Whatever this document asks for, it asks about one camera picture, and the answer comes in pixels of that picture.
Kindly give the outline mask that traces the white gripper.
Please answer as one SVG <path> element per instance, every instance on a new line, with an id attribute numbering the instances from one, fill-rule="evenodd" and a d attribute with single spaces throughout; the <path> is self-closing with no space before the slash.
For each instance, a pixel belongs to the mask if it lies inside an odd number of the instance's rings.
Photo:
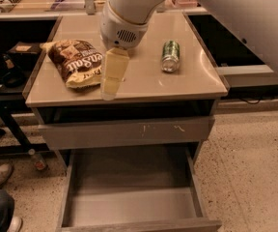
<path id="1" fill-rule="evenodd" d="M 148 24 L 127 22 L 113 11 L 109 3 L 105 4 L 100 18 L 100 34 L 106 47 L 111 48 L 102 63 L 100 93 L 105 101 L 116 98 L 124 79 L 129 62 L 126 49 L 136 47 L 147 30 Z"/>

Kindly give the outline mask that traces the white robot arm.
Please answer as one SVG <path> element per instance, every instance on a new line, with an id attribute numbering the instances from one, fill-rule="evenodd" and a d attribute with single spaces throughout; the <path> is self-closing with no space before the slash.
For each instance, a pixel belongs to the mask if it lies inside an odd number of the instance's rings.
<path id="1" fill-rule="evenodd" d="M 163 0 L 107 0 L 100 24 L 107 47 L 139 44 L 118 38 L 120 29 L 145 32 L 156 6 Z M 278 0 L 197 0 L 226 29 L 278 75 Z"/>

